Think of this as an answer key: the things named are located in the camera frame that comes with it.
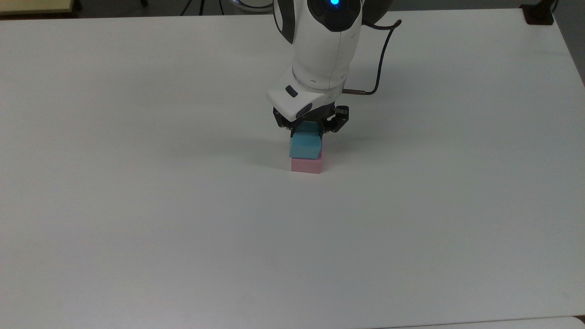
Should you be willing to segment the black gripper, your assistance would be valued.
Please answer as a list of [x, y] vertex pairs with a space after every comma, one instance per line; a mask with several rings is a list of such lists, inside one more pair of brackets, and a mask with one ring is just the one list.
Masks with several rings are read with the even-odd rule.
[[[297, 121], [289, 121], [276, 109], [272, 109], [272, 114], [279, 127], [290, 131], [290, 138], [295, 134]], [[349, 106], [331, 106], [319, 107], [310, 111], [302, 112], [298, 118], [299, 122], [321, 122], [321, 133], [338, 133], [343, 126], [349, 122]]]

